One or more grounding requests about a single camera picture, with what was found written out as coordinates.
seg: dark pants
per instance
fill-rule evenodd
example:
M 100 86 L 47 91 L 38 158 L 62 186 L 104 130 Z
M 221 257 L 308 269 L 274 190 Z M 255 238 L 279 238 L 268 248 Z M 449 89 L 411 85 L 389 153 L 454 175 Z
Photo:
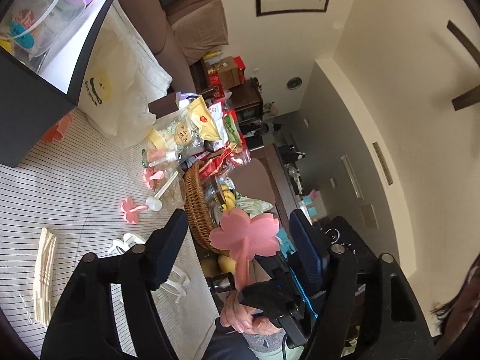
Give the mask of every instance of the dark pants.
M 240 333 L 215 330 L 202 360 L 258 360 Z

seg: hand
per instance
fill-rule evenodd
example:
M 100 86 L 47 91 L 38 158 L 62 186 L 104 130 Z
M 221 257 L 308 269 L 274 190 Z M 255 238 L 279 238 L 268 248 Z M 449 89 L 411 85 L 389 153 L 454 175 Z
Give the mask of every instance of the hand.
M 244 306 L 237 299 L 238 292 L 231 291 L 220 313 L 220 323 L 224 327 L 232 326 L 239 333 L 271 335 L 280 331 L 267 317 L 252 316 L 257 310 Z

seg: pink flower-shaped spoon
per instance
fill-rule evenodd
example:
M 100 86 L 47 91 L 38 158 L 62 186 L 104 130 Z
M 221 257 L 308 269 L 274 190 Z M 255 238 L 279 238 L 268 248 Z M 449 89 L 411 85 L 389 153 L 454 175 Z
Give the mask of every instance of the pink flower-shaped spoon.
M 120 211 L 123 213 L 123 220 L 127 223 L 136 225 L 138 223 L 138 212 L 148 210 L 148 206 L 136 206 L 133 199 L 129 196 L 120 204 Z
M 235 287 L 241 291 L 249 285 L 250 264 L 255 255 L 274 256 L 280 250 L 277 235 L 280 226 L 272 214 L 260 214 L 250 219 L 239 208 L 224 211 L 220 227 L 213 229 L 208 239 L 214 248 L 230 251 L 235 260 Z
M 165 172 L 162 170 L 156 172 L 155 169 L 151 167 L 145 168 L 143 170 L 143 182 L 149 190 L 152 190 L 155 187 L 155 183 L 157 180 L 162 180 L 164 177 Z

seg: white scoop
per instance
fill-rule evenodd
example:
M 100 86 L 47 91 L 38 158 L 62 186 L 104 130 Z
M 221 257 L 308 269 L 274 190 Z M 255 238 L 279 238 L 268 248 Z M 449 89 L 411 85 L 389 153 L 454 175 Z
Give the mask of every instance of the white scoop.
M 150 211 L 160 211 L 162 209 L 162 202 L 160 201 L 160 198 L 166 192 L 169 186 L 173 183 L 173 180 L 175 180 L 178 175 L 179 173 L 176 170 L 175 173 L 172 175 L 172 177 L 169 178 L 169 180 L 165 183 L 165 185 L 162 188 L 160 188 L 160 191 L 155 193 L 155 196 L 150 196 L 149 198 L 147 198 L 147 200 L 145 201 L 145 204 L 148 206 L 148 209 Z

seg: brown box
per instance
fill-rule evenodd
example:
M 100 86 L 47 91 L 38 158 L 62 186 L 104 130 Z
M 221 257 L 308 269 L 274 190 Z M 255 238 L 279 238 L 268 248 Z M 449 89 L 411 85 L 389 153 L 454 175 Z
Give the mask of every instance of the brown box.
M 224 89 L 230 89 L 241 84 L 239 68 L 233 57 L 224 58 L 215 66 Z

